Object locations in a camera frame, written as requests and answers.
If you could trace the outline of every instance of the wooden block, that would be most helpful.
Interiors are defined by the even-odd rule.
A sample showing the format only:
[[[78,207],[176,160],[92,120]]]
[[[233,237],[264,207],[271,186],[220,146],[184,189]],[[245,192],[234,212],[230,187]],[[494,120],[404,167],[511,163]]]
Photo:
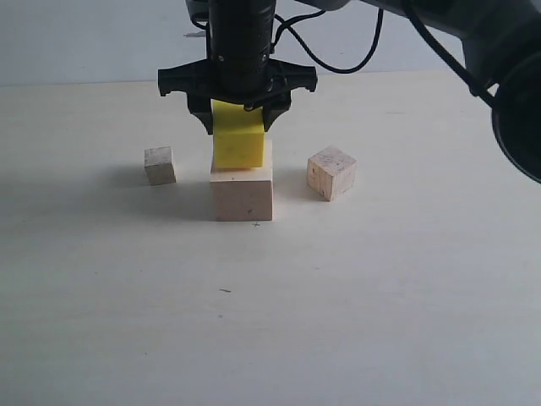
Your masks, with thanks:
[[[308,184],[328,201],[353,186],[357,161],[334,146],[308,159]]]
[[[262,167],[265,130],[261,108],[251,112],[214,100],[214,165],[218,168]]]
[[[220,169],[214,159],[210,185],[220,222],[256,222],[273,219],[272,144],[265,142],[263,167]]]
[[[151,185],[177,182],[171,147],[162,146],[145,150],[145,172]]]

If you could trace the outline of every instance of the small wooden cube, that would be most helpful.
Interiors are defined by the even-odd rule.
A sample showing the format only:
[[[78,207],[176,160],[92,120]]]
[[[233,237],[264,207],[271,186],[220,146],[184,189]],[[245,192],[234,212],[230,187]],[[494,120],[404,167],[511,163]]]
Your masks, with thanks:
[[[334,146],[328,146],[308,159],[308,184],[331,201],[353,186],[356,171],[354,158]]]
[[[153,186],[177,182],[171,147],[162,146],[145,150],[145,172],[149,183]]]
[[[272,144],[265,142],[263,167],[220,169],[212,163],[210,186],[216,220],[263,222],[273,219]]]

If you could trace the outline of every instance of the white table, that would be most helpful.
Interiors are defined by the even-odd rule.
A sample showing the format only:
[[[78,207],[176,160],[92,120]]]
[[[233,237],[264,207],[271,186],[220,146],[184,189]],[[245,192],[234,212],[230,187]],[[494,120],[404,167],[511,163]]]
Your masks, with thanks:
[[[217,223],[183,95],[0,89],[0,403],[541,404],[541,186],[481,101],[324,76],[269,136],[276,220]],[[329,144],[358,159],[332,203],[305,185]],[[159,145],[179,182],[151,188]]]

